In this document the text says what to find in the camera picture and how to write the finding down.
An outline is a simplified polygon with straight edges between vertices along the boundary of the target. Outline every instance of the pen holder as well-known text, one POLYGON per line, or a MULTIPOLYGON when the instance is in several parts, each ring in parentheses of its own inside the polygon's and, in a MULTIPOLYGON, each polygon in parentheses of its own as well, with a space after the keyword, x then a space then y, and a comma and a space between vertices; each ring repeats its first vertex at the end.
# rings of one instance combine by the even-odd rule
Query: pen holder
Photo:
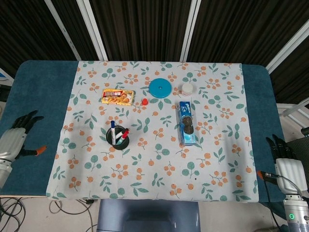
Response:
MULTIPOLYGON (((122 126, 115 126, 115 134, 118 134, 122 132, 125 128, 122 126)), ((116 150, 123 150, 129 145, 129 137, 127 136, 124 141, 120 145, 113 145, 112 144, 112 129, 109 128, 109 130, 106 132, 106 141, 113 146, 116 150)))

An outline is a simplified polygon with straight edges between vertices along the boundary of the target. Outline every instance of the blue biscuit box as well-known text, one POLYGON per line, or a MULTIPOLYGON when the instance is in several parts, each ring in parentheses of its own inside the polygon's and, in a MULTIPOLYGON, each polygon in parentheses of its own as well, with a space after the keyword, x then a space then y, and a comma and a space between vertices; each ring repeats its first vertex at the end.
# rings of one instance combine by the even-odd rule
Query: blue biscuit box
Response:
POLYGON ((189 101, 181 101, 178 105, 179 130, 182 144, 192 146, 196 143, 189 101))

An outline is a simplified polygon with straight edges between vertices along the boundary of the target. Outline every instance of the round blue lid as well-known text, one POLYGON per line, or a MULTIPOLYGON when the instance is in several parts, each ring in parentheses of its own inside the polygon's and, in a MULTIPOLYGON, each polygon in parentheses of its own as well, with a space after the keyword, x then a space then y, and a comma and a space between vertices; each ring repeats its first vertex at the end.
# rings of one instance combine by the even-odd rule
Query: round blue lid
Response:
POLYGON ((172 91, 170 82, 163 78, 153 80, 149 85, 149 92, 155 98, 166 98, 172 91))

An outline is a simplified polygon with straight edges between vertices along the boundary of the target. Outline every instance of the biscuit box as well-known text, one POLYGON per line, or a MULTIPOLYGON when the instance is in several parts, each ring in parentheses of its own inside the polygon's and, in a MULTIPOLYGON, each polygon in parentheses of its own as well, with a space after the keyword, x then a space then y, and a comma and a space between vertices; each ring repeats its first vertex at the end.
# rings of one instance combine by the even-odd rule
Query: biscuit box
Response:
POLYGON ((179 130, 182 144, 192 146, 196 143, 189 101, 181 101, 178 105, 179 130))
POLYGON ((106 88, 102 93, 102 103, 116 105, 132 105, 133 90, 106 88))

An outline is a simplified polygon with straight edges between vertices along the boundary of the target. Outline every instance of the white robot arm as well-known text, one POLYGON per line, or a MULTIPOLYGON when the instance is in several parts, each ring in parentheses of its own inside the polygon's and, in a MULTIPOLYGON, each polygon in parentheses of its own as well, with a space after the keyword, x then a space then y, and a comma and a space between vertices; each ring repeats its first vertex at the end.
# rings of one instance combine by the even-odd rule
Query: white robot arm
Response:
POLYGON ((43 116, 32 118, 36 113, 37 111, 32 111, 16 119, 12 127, 0 138, 0 189, 4 186, 12 171, 11 163, 13 161, 19 158, 19 156, 39 155, 46 149, 46 146, 37 150, 23 149, 29 130, 33 127, 34 123, 44 118, 43 116))
POLYGON ((286 194, 283 201, 290 232, 309 232, 308 187, 302 162, 285 141, 273 135, 267 138, 275 162, 276 174, 262 172, 263 178, 276 178, 279 189, 286 194))

